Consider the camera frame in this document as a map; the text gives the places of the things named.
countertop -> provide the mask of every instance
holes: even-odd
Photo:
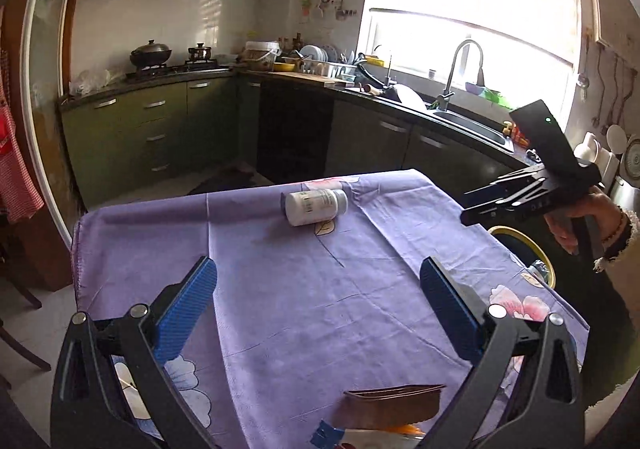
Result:
[[[259,79],[277,80],[278,82],[296,82],[293,79],[283,79],[282,77],[274,78],[268,73],[249,72],[242,68],[230,68],[228,70],[219,70],[216,72],[188,72],[188,73],[175,73],[162,77],[154,77],[152,79],[136,80],[136,81],[123,81],[115,84],[110,84],[100,90],[89,93],[83,96],[68,96],[62,99],[60,103],[60,111],[70,111],[79,106],[85,104],[91,104],[99,100],[104,100],[110,96],[122,95],[123,93],[132,92],[134,90],[142,90],[145,88],[153,88],[155,86],[163,86],[166,84],[174,84],[176,82],[188,82],[190,80],[201,79],[218,79],[220,77],[234,77],[237,75],[250,76]],[[446,136],[451,140],[455,140],[463,145],[466,145],[476,151],[479,151],[488,157],[506,165],[513,170],[522,169],[526,166],[533,165],[534,162],[527,158],[526,149],[514,144],[514,152],[508,151],[494,146],[483,140],[461,131],[454,125],[449,125],[447,122],[443,122],[441,119],[431,117],[428,113],[420,111],[414,111],[408,109],[400,104],[396,104],[391,100],[386,100],[379,97],[373,97],[366,93],[353,92],[344,88],[325,88],[322,86],[314,86],[308,83],[299,83],[300,86],[304,86],[307,90],[316,90],[322,93],[328,93],[331,96],[340,100],[346,100],[352,104],[357,104],[371,111],[377,111],[394,118],[398,118],[408,124],[421,125],[422,127],[431,129],[433,132],[439,133],[442,136]],[[455,107],[452,104],[452,111],[455,111]]]

human hand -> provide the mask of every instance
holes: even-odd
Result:
[[[603,240],[602,245],[605,249],[615,243],[624,229],[626,220],[628,220],[626,214],[597,187],[592,187],[587,196],[563,211],[568,218],[593,216],[600,229],[600,239]],[[575,252],[578,240],[574,233],[560,225],[552,214],[545,214],[545,221],[560,246],[569,254]]]

gas stove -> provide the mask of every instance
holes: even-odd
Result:
[[[203,61],[184,61],[184,64],[178,64],[177,66],[167,66],[166,64],[161,64],[160,66],[139,68],[135,72],[127,74],[127,82],[153,79],[155,77],[166,77],[176,74],[186,74],[190,72],[226,72],[228,70],[228,67],[220,66],[218,64],[218,61],[216,61],[215,59]]]

white hanging board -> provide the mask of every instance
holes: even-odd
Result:
[[[640,70],[640,17],[629,0],[593,0],[596,42],[617,53]]]

white pill bottle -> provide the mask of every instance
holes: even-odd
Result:
[[[347,212],[349,201],[341,189],[318,189],[287,194],[284,206],[287,220],[298,227],[333,220]]]

